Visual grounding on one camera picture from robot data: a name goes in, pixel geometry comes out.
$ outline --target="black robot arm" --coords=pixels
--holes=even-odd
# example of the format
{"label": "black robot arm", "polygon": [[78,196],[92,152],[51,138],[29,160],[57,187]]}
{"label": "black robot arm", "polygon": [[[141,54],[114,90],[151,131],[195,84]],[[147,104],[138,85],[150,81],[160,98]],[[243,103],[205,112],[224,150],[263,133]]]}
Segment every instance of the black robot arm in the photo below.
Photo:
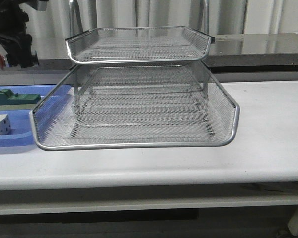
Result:
{"label": "black robot arm", "polygon": [[20,9],[21,3],[40,6],[48,0],[0,0],[0,44],[7,55],[0,54],[0,66],[21,68],[38,65],[36,52],[31,50],[32,37],[26,33],[28,14]]}

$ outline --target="green block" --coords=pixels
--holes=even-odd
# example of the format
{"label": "green block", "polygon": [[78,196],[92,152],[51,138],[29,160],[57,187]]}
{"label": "green block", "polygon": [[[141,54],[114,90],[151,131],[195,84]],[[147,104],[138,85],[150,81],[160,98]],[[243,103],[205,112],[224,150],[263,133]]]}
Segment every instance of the green block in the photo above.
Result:
{"label": "green block", "polygon": [[11,89],[0,90],[0,105],[36,104],[40,94],[14,94]]}

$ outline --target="mesh panel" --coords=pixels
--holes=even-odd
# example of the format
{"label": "mesh panel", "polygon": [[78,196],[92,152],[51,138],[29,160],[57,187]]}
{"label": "mesh panel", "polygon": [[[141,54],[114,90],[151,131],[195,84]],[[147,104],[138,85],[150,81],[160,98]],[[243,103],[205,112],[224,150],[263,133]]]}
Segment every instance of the mesh panel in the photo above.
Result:
{"label": "mesh panel", "polygon": [[78,63],[194,60],[205,56],[210,37],[186,27],[95,29],[67,41]]}
{"label": "mesh panel", "polygon": [[[235,105],[192,69],[81,67],[88,77],[82,87],[59,85],[33,110],[38,142],[66,149],[219,145],[232,135]],[[210,81],[204,89],[201,80]]]}

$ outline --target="metal mesh letter tray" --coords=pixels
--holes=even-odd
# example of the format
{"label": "metal mesh letter tray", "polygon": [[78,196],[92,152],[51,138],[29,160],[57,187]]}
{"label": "metal mesh letter tray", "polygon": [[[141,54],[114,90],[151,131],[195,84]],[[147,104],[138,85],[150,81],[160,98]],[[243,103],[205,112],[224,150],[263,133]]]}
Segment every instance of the metal mesh letter tray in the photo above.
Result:
{"label": "metal mesh letter tray", "polygon": [[103,28],[67,39],[79,65],[31,111],[37,145],[73,150],[230,143],[239,106],[201,62],[210,43],[210,36],[187,27]]}

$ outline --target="tray rim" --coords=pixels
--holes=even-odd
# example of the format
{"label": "tray rim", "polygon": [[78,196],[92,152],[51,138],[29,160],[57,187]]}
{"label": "tray rim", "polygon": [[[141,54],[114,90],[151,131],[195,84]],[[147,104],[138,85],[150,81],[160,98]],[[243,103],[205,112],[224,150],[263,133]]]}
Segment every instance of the tray rim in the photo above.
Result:
{"label": "tray rim", "polygon": [[[183,29],[187,29],[190,31],[195,32],[196,34],[202,34],[208,37],[208,43],[207,43],[207,48],[205,51],[205,54],[199,56],[199,57],[195,57],[195,58],[168,58],[168,59],[128,59],[128,60],[97,60],[97,61],[86,61],[86,62],[82,62],[82,61],[77,61],[73,58],[72,56],[72,52],[70,50],[70,43],[74,42],[76,40],[78,40],[79,38],[81,38],[82,36],[87,36],[89,34],[91,34],[94,31],[97,30],[137,30],[137,29],[172,29],[172,28],[183,28]],[[81,32],[75,36],[69,37],[65,39],[66,42],[66,49],[67,49],[67,53],[68,56],[70,58],[70,60],[76,64],[102,64],[102,63],[137,63],[137,62],[171,62],[171,61],[195,61],[195,60],[201,60],[204,59],[207,55],[208,52],[210,50],[210,44],[214,41],[213,37],[209,36],[206,33],[203,33],[201,31],[195,30],[193,28],[187,27],[187,26],[157,26],[157,27],[107,27],[107,28],[95,28],[92,30],[87,30],[84,32]]]}
{"label": "tray rim", "polygon": [[46,101],[51,94],[54,93],[55,90],[59,88],[63,84],[67,78],[73,74],[75,71],[79,70],[82,65],[76,65],[74,68],[69,71],[63,79],[43,98],[38,104],[29,112],[30,123],[32,134],[34,138],[34,142],[36,145],[45,151],[63,151],[63,150],[90,150],[90,149],[123,149],[123,148],[161,148],[161,147],[220,147],[230,144],[237,133],[239,114],[240,114],[240,106],[236,102],[236,100],[223,88],[223,86],[219,83],[219,81],[210,73],[205,65],[200,61],[199,62],[206,70],[207,74],[212,78],[214,83],[219,87],[219,89],[228,97],[229,100],[234,104],[235,112],[234,118],[232,121],[232,130],[231,136],[225,141],[220,142],[146,142],[146,143],[112,143],[112,144],[89,144],[89,145],[64,145],[64,146],[46,146],[43,145],[38,138],[38,134],[36,131],[36,126],[34,122],[34,113],[33,111],[37,109],[44,101]]}

